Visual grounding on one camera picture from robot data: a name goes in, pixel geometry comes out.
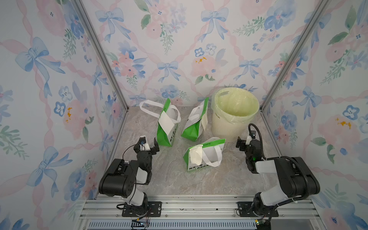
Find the green white bag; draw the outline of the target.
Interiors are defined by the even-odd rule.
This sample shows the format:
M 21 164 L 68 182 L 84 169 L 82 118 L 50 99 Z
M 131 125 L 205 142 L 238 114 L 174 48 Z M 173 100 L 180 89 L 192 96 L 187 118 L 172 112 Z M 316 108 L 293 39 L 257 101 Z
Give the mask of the green white bag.
M 202 101 L 202 102 L 205 102 L 205 104 L 208 106 L 209 98 L 208 97 L 205 98 L 205 100 Z M 198 138 L 202 135 L 203 131 L 204 131 L 204 129 L 201 126 L 201 124 L 200 124 L 199 121 L 197 123 L 195 123 L 195 124 L 193 124 L 193 125 L 190 126 L 190 123 L 189 123 L 189 121 L 187 119 L 186 125 L 185 125 L 184 130 L 183 130 L 183 132 L 181 134 L 181 137 L 183 137 L 185 139 L 188 139 L 190 141 L 197 141 Z
M 162 110 L 160 113 L 154 113 L 144 108 L 145 104 L 159 107 Z M 145 100 L 140 103 L 140 109 L 144 113 L 158 119 L 156 135 L 158 144 L 160 146 L 172 147 L 178 124 L 181 122 L 181 114 L 178 108 L 171 103 L 170 99 L 167 99 L 165 104 Z
M 223 155 L 222 151 L 225 145 L 226 139 L 220 139 L 217 137 L 210 138 L 203 145 L 203 158 L 202 164 L 199 166 L 195 166 L 191 164 L 189 160 L 189 147 L 187 152 L 184 154 L 183 158 L 185 163 L 187 164 L 187 172 L 192 172 L 204 167 L 219 167 L 221 165 Z

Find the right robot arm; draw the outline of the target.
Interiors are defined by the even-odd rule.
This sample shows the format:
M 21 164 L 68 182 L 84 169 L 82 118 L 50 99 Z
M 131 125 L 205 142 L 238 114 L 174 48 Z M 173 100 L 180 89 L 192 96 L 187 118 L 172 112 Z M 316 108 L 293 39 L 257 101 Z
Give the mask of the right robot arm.
M 247 212 L 259 217 L 272 216 L 274 208 L 307 199 L 320 192 L 318 180 L 301 157 L 264 159 L 261 141 L 250 136 L 247 140 L 238 138 L 236 148 L 245 153 L 246 165 L 251 173 L 272 173 L 278 178 L 276 186 L 255 195 Z

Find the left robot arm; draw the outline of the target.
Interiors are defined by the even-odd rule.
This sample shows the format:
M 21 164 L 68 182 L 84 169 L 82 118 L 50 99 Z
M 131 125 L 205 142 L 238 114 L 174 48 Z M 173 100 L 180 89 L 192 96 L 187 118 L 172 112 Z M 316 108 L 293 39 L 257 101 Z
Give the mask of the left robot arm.
M 137 188 L 138 185 L 147 186 L 150 183 L 152 156 L 160 151 L 159 144 L 154 139 L 151 147 L 146 137 L 141 136 L 132 148 L 137 159 L 114 159 L 99 183 L 99 193 L 123 200 L 122 204 L 117 205 L 123 217 L 160 217 L 162 202 L 149 202 L 147 194 Z

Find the cream trash bin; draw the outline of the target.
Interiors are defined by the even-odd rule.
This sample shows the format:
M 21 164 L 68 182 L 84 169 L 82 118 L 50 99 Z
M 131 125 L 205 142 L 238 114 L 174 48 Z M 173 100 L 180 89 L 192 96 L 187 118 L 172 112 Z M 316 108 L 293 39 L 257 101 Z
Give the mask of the cream trash bin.
M 231 124 L 213 113 L 211 131 L 215 137 L 234 142 L 247 129 L 248 124 Z

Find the green bin liner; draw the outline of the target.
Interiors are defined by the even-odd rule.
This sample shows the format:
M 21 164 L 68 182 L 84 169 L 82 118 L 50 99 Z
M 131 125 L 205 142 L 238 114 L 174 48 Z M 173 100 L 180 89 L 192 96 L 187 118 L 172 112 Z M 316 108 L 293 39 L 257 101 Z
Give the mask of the green bin liner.
M 231 124 L 250 123 L 260 108 L 259 100 L 249 91 L 236 87 L 221 88 L 212 96 L 211 109 Z

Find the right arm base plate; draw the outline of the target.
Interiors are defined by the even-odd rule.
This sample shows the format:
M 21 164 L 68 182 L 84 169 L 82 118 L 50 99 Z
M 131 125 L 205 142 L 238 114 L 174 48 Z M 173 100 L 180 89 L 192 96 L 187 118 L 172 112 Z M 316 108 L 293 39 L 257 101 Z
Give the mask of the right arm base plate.
M 264 206 L 262 204 L 254 204 L 251 201 L 237 202 L 237 215 L 240 217 L 279 217 L 277 210 L 272 211 L 273 206 Z

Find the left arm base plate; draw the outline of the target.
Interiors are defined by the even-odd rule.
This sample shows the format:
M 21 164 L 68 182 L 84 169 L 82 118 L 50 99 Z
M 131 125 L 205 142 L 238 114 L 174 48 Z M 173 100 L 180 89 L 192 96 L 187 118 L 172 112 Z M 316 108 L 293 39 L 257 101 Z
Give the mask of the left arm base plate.
M 148 201 L 141 206 L 132 206 L 127 203 L 122 204 L 122 217 L 160 217 L 162 212 L 162 202 Z

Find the aluminium front rail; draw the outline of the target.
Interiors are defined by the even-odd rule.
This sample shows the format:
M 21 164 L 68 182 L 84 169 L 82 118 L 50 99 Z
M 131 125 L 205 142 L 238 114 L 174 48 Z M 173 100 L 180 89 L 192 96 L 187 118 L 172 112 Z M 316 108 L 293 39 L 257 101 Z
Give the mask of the aluminium front rail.
M 161 216 L 123 217 L 117 198 L 100 195 L 87 201 L 74 230 L 251 230 L 256 217 L 240 217 L 238 202 L 251 202 L 246 195 L 158 195 L 149 201 L 160 201 Z M 272 230 L 326 230 L 310 199 L 277 208 L 278 217 L 271 220 Z

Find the left aluminium corner post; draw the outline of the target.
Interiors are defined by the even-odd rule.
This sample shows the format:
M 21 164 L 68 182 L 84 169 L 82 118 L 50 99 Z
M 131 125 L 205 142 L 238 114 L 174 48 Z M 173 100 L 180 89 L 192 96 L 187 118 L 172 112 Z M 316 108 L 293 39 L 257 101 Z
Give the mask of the left aluminium corner post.
M 80 0 L 72 0 L 71 1 L 74 8 L 76 9 L 76 12 L 78 14 L 78 16 L 81 19 L 81 23 L 82 25 L 85 27 L 86 29 L 86 33 L 87 35 L 90 37 L 91 43 L 94 47 L 94 50 L 96 51 L 96 54 L 99 58 L 99 60 L 101 61 L 101 64 L 103 66 L 103 69 L 105 70 L 108 79 L 111 81 L 112 83 L 112 87 L 113 89 L 116 91 L 117 93 L 117 97 L 121 103 L 121 105 L 124 108 L 124 111 L 127 113 L 129 110 L 129 107 L 124 99 L 124 96 L 120 90 L 120 87 L 118 85 L 118 82 L 113 74 L 112 68 L 110 67 L 110 65 L 108 64 L 108 60 L 107 57 L 104 53 L 104 49 L 98 39 L 97 33 L 93 27 L 93 24 L 88 16 L 88 13 L 83 5 L 83 2 Z

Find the aluminium corner post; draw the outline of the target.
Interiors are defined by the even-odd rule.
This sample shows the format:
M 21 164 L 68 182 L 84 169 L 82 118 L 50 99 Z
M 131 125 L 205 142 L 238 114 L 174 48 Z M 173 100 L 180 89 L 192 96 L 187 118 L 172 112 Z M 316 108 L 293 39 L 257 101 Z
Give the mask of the aluminium corner post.
M 299 56 L 300 52 L 303 50 L 306 41 L 309 39 L 310 35 L 313 33 L 316 25 L 321 20 L 324 15 L 327 6 L 329 5 L 329 0 L 318 1 L 317 6 L 311 14 L 310 21 L 306 24 L 304 30 L 301 33 L 300 39 L 296 42 L 294 48 L 292 49 L 285 66 L 281 69 L 280 74 L 277 76 L 275 82 L 273 83 L 270 91 L 267 93 L 266 98 L 262 105 L 260 106 L 260 111 L 263 113 L 269 104 L 271 104 L 272 97 L 278 90 L 279 86 L 282 84 L 283 79 L 286 77 L 287 73 L 291 69 L 295 60 Z
M 129 110 L 129 107 L 124 99 L 124 96 L 120 90 L 120 87 L 118 85 L 118 82 L 113 74 L 112 68 L 110 67 L 110 65 L 108 64 L 108 60 L 107 57 L 104 53 L 104 49 L 98 39 L 97 33 L 93 27 L 93 24 L 88 16 L 88 13 L 83 5 L 83 2 L 80 0 L 72 0 L 71 1 L 74 8 L 76 9 L 76 12 L 78 14 L 78 16 L 81 19 L 81 23 L 82 25 L 85 27 L 86 29 L 86 33 L 87 35 L 90 37 L 91 43 L 94 47 L 94 50 L 96 51 L 96 54 L 99 58 L 99 60 L 101 61 L 101 64 L 103 66 L 103 69 L 105 70 L 108 79 L 111 81 L 112 83 L 112 87 L 113 89 L 116 91 L 117 93 L 117 97 L 121 103 L 121 105 L 124 108 L 124 111 L 127 113 Z

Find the right aluminium corner post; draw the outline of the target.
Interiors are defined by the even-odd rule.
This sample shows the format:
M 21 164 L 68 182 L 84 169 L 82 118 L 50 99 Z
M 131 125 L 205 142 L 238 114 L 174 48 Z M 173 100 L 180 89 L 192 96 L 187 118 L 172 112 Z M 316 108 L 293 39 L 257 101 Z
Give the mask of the right aluminium corner post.
M 329 5 L 329 0 L 318 1 L 317 6 L 311 14 L 310 21 L 306 24 L 304 30 L 301 33 L 300 39 L 296 42 L 294 48 L 292 49 L 285 66 L 281 69 L 280 74 L 277 76 L 275 82 L 273 83 L 270 91 L 267 93 L 266 98 L 262 105 L 260 106 L 260 111 L 263 113 L 269 104 L 271 104 L 272 97 L 278 90 L 279 86 L 282 84 L 283 79 L 286 77 L 287 73 L 291 69 L 295 60 L 299 56 L 300 52 L 303 50 L 306 41 L 309 39 L 310 35 L 313 33 L 316 25 L 321 20 L 324 15 L 327 6 Z

